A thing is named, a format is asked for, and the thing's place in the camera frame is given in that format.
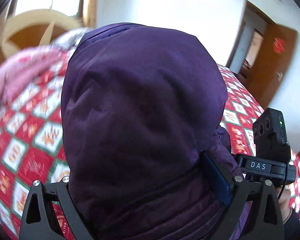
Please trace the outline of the right hand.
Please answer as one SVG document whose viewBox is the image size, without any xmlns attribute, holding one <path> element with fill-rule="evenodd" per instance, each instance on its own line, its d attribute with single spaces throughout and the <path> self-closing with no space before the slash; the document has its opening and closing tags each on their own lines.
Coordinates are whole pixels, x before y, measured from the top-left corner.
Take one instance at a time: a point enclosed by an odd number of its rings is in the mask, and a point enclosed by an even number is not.
<svg viewBox="0 0 300 240">
<path fill-rule="evenodd" d="M 291 191 L 289 189 L 286 189 L 285 187 L 277 187 L 275 188 L 275 190 L 279 200 L 282 220 L 283 223 L 286 223 L 293 212 L 293 209 L 289 205 L 290 198 L 291 198 Z"/>
</svg>

